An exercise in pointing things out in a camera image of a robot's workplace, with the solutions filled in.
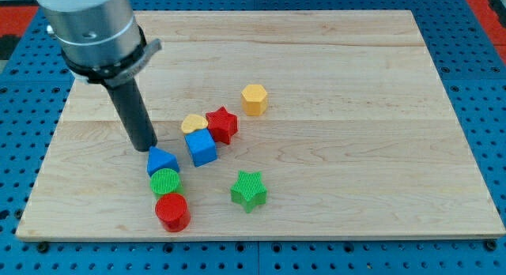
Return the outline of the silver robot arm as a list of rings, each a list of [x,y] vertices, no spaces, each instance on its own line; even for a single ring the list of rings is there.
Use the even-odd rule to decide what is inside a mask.
[[[37,2],[71,72],[90,84],[113,89],[133,81],[162,48],[159,39],[146,42],[130,0]]]

